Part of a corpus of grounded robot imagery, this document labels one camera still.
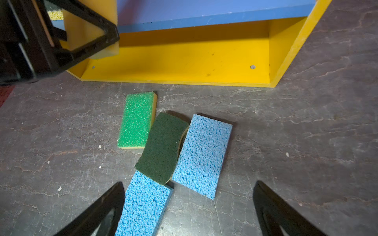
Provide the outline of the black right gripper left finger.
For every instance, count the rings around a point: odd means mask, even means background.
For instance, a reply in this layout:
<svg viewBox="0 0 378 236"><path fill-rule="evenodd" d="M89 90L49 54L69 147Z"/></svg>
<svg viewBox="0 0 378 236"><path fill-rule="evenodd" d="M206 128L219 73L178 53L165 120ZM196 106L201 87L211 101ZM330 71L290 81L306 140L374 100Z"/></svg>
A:
<svg viewBox="0 0 378 236"><path fill-rule="evenodd" d="M122 182L117 182L56 235L114 236L124 203L125 189Z"/></svg>

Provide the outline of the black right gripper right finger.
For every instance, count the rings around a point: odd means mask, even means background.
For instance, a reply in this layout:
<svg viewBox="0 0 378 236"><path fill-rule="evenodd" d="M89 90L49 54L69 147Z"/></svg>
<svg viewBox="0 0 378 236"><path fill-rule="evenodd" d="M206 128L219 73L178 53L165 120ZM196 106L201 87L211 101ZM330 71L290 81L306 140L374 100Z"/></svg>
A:
<svg viewBox="0 0 378 236"><path fill-rule="evenodd" d="M264 236L282 236L283 231L289 236L325 235L262 181L254 186L253 201Z"/></svg>

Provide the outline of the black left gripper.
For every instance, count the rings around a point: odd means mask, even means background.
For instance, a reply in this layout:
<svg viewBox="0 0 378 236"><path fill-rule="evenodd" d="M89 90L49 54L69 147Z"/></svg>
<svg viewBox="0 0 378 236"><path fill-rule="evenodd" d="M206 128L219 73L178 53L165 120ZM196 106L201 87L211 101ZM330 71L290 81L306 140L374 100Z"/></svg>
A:
<svg viewBox="0 0 378 236"><path fill-rule="evenodd" d="M65 25L61 29L51 23L58 16L64 22L63 10L102 29L104 35L70 50ZM60 49L59 40L68 47ZM59 62L81 62L119 40L117 24L80 1L1 1L1 85L54 77L64 70Z"/></svg>

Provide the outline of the yellow sponge front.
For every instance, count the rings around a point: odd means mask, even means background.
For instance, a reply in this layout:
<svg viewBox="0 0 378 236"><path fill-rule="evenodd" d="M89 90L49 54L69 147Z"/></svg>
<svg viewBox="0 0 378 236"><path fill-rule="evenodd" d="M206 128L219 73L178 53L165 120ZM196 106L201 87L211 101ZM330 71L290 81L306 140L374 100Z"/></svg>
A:
<svg viewBox="0 0 378 236"><path fill-rule="evenodd" d="M80 0L80 2L115 25L118 23L116 0ZM66 10L63 10L63 17L70 50L77 49L104 35L102 29ZM116 42L92 55L91 59L99 60L105 57L116 56L118 54L119 43Z"/></svg>

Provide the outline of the bright green yellow sponge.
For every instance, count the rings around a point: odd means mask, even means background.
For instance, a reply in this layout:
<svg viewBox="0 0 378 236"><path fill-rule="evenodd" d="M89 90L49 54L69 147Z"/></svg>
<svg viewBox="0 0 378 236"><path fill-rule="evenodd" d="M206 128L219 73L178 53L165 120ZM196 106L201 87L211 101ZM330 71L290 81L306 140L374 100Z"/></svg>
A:
<svg viewBox="0 0 378 236"><path fill-rule="evenodd" d="M117 147L144 148L156 117L157 95L151 92L126 96Z"/></svg>

